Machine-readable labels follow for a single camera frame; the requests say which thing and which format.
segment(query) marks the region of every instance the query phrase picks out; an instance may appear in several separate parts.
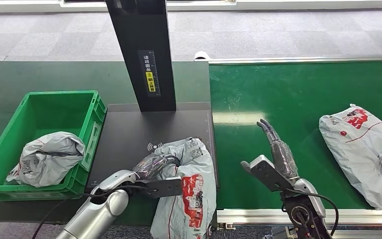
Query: black cable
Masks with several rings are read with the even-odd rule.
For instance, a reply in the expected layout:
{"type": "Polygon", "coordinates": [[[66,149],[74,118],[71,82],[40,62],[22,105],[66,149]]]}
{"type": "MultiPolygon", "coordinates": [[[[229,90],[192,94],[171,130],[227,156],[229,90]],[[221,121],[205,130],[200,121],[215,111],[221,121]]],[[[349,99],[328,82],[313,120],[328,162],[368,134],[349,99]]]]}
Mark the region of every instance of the black cable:
{"type": "Polygon", "coordinates": [[[282,208],[281,208],[282,212],[286,212],[286,208],[285,208],[285,204],[282,203],[282,208]]]}
{"type": "Polygon", "coordinates": [[[320,194],[306,193],[306,192],[303,192],[303,191],[293,190],[293,189],[289,189],[289,188],[286,188],[286,190],[288,190],[288,191],[290,191],[290,192],[293,192],[293,193],[296,193],[296,194],[302,194],[302,195],[307,195],[307,196],[313,196],[313,197],[317,197],[317,198],[322,198],[322,199],[326,200],[327,202],[329,202],[329,203],[332,205],[332,207],[334,208],[335,213],[336,213],[335,224],[333,225],[332,231],[330,232],[330,235],[333,236],[333,234],[334,234],[335,231],[336,231],[337,224],[339,223],[339,211],[338,211],[338,209],[337,209],[336,204],[335,204],[332,200],[330,200],[328,197],[325,197],[325,196],[320,195],[320,194]]]}
{"type": "Polygon", "coordinates": [[[78,196],[81,196],[81,197],[84,197],[84,196],[88,196],[88,197],[92,197],[92,198],[102,198],[102,197],[105,197],[105,196],[108,196],[109,194],[113,193],[114,191],[116,190],[119,190],[119,189],[128,189],[128,188],[135,188],[135,189],[148,189],[146,187],[141,187],[141,186],[136,186],[136,185],[125,185],[125,186],[119,186],[119,187],[116,187],[115,189],[113,190],[110,190],[108,192],[105,192],[105,193],[102,193],[102,194],[98,194],[98,195],[94,195],[94,194],[89,194],[89,193],[79,193],[79,194],[75,194],[75,195],[72,195],[72,196],[69,196],[68,198],[60,201],[58,204],[56,204],[47,214],[46,216],[43,218],[43,220],[40,222],[39,226],[37,227],[36,231],[34,232],[33,234],[33,237],[31,239],[35,239],[37,234],[39,233],[40,231],[40,228],[43,226],[43,224],[45,223],[46,219],[50,216],[50,214],[58,207],[60,206],[61,204],[63,204],[64,202],[68,201],[69,199],[71,198],[74,198],[74,197],[78,197],[78,196]]]}

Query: label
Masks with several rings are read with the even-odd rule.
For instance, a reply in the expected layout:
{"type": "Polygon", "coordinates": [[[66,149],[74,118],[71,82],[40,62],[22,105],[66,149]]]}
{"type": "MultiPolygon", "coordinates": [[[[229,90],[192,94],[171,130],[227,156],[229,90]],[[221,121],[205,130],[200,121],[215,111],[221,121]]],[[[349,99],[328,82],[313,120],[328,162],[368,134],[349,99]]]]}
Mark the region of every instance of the label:
{"type": "Polygon", "coordinates": [[[362,124],[368,120],[368,115],[364,109],[359,108],[349,112],[342,119],[347,123],[350,123],[356,129],[361,129],[362,124]]]}
{"type": "Polygon", "coordinates": [[[190,217],[189,227],[199,230],[203,220],[203,184],[200,174],[182,177],[184,212],[190,217]]]}
{"type": "Polygon", "coordinates": [[[149,86],[149,91],[156,92],[156,88],[154,87],[153,72],[146,72],[146,78],[147,85],[149,86]]]}
{"type": "Polygon", "coordinates": [[[140,65],[143,72],[144,81],[146,83],[147,96],[161,96],[154,51],[140,50],[138,51],[138,58],[140,59],[140,65]]]}

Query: green plastic crate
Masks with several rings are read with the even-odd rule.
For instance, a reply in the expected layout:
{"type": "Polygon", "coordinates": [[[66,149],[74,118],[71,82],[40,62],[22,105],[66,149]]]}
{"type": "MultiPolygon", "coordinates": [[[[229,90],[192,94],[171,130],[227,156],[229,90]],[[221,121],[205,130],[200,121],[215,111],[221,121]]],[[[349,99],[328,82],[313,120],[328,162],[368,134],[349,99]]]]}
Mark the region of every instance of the green plastic crate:
{"type": "Polygon", "coordinates": [[[56,200],[84,192],[105,114],[97,91],[26,94],[0,136],[0,200],[56,200]],[[71,132],[84,142],[84,159],[58,185],[8,185],[5,178],[19,162],[25,144],[57,131],[71,132]]]}

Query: gray plastic bag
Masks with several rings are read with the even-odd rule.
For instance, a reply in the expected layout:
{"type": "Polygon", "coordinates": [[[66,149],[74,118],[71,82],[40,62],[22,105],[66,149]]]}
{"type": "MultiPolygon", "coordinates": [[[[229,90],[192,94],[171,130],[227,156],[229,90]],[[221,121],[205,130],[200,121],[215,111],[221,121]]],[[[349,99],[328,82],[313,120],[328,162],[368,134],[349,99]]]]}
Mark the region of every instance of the gray plastic bag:
{"type": "Polygon", "coordinates": [[[324,141],[351,185],[368,204],[382,209],[382,121],[365,109],[351,107],[322,116],[324,141]]]}
{"type": "Polygon", "coordinates": [[[150,233],[155,239],[203,239],[216,210],[216,182],[211,156],[198,138],[166,143],[155,153],[171,154],[157,179],[180,176],[183,194],[159,200],[150,233]]]}
{"type": "Polygon", "coordinates": [[[25,145],[6,181],[45,187],[59,184],[84,157],[84,144],[74,134],[56,132],[25,145]]]}

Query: crate handle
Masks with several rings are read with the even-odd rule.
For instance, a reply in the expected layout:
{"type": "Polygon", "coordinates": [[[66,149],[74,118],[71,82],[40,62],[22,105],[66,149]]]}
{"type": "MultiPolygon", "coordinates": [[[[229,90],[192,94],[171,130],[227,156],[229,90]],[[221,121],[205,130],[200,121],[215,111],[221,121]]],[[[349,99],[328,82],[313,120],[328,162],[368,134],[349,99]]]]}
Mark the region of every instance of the crate handle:
{"type": "Polygon", "coordinates": [[[94,155],[94,152],[96,149],[100,129],[101,129],[101,125],[99,125],[98,123],[95,122],[93,124],[93,129],[92,129],[92,133],[90,135],[89,144],[87,145],[87,149],[86,149],[86,152],[84,154],[84,159],[81,162],[82,167],[87,171],[90,170],[90,165],[92,162],[92,155],[94,155]]]}

